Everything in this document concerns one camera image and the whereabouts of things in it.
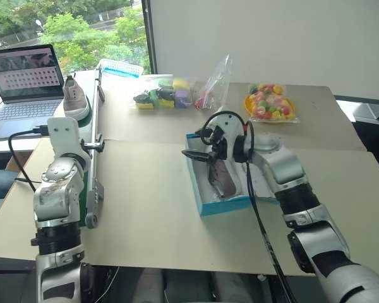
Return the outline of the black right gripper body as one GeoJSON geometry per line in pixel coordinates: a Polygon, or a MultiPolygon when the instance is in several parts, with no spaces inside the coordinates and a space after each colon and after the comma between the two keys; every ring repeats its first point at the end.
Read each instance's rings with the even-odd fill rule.
{"type": "Polygon", "coordinates": [[[216,126],[214,129],[209,129],[208,131],[210,133],[209,143],[212,146],[212,151],[208,153],[208,161],[216,162],[217,160],[226,160],[227,140],[224,137],[224,131],[219,126],[216,126]]]}

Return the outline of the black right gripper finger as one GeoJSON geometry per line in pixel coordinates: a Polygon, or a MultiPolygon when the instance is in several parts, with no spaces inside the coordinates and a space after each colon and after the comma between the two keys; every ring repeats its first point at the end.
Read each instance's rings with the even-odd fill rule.
{"type": "Polygon", "coordinates": [[[218,184],[217,166],[219,164],[219,161],[220,161],[219,159],[213,158],[208,163],[208,181],[214,187],[216,187],[218,184]]]}
{"type": "Polygon", "coordinates": [[[202,152],[202,151],[196,151],[196,150],[182,150],[181,153],[194,160],[199,162],[212,162],[214,157],[211,156],[210,153],[202,152]]]}

